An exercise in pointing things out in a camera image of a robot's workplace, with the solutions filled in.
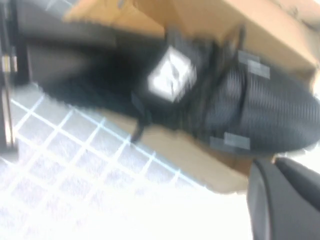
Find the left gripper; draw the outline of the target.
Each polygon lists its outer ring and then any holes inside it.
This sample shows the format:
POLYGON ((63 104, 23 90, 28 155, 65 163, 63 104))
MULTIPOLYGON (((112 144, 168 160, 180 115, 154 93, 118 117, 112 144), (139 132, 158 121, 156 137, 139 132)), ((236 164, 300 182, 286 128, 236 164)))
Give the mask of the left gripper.
POLYGON ((63 21, 27 0, 16 0, 14 11, 18 32, 27 39, 90 48, 116 46, 115 34, 106 26, 90 22, 63 21))

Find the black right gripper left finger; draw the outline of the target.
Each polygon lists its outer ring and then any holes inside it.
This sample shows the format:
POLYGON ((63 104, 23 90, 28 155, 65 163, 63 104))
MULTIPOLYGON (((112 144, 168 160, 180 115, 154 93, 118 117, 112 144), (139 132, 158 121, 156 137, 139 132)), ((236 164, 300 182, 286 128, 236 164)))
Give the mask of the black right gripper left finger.
POLYGON ((304 200, 274 163, 253 161, 247 206, 255 240, 318 240, 320 211, 304 200))

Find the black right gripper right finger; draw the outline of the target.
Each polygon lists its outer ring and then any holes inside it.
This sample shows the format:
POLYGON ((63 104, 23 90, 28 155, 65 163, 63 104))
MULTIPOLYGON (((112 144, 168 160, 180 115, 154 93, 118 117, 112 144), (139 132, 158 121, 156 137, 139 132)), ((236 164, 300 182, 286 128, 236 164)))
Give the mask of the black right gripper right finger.
POLYGON ((320 174, 286 157, 277 158, 275 165, 295 191, 319 212, 320 174))

